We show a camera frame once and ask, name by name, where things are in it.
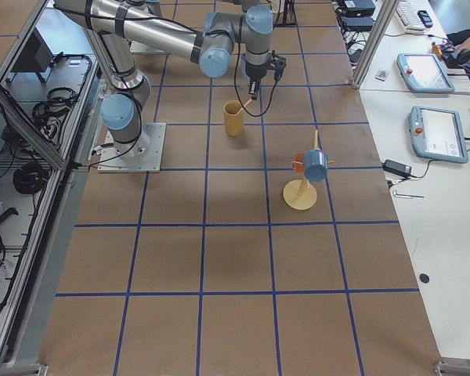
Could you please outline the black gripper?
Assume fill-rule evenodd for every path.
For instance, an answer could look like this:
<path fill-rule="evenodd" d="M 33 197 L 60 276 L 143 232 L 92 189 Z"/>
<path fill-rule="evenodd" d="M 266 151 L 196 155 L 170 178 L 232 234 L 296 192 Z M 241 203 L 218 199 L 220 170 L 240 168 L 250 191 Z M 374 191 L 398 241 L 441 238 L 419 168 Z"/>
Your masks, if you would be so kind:
<path fill-rule="evenodd" d="M 277 55 L 275 51 L 266 51 L 256 54 L 247 51 L 244 54 L 245 73 L 250 79 L 248 84 L 248 95 L 251 98 L 257 98 L 261 80 L 267 75 L 268 71 L 273 71 L 273 80 L 279 82 L 284 75 L 287 61 L 283 56 Z"/>

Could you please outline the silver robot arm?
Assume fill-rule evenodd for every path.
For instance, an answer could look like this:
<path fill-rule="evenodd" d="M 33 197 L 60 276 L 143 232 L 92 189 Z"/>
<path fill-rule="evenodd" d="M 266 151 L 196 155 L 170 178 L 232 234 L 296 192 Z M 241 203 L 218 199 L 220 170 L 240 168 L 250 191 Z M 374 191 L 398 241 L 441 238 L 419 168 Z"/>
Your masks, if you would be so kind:
<path fill-rule="evenodd" d="M 145 1 L 56 1 L 55 9 L 93 35 L 92 47 L 109 70 L 114 93 L 101 107 L 101 117 L 114 140 L 119 157 L 140 155 L 149 144 L 141 112 L 150 95 L 150 83 L 136 68 L 130 42 L 138 42 L 189 60 L 209 78 L 222 77 L 232 52 L 245 47 L 248 94 L 257 99 L 262 79 L 273 71 L 279 81 L 285 58 L 270 48 L 271 10 L 257 1 L 242 1 L 242 13 L 212 12 L 204 29 L 196 31 L 160 16 Z"/>

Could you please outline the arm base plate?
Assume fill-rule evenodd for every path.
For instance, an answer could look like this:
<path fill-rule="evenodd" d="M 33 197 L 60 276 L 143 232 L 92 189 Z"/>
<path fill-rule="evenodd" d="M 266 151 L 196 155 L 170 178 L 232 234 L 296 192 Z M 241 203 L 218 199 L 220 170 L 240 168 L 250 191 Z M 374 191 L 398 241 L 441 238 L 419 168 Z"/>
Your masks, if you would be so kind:
<path fill-rule="evenodd" d="M 165 51 L 140 42 L 130 41 L 129 47 L 134 55 L 166 55 Z"/>
<path fill-rule="evenodd" d="M 165 122 L 144 123 L 142 135 L 128 153 L 125 151 L 133 143 L 104 148 L 100 154 L 103 163 L 97 165 L 97 170 L 101 173 L 159 172 L 166 128 Z"/>

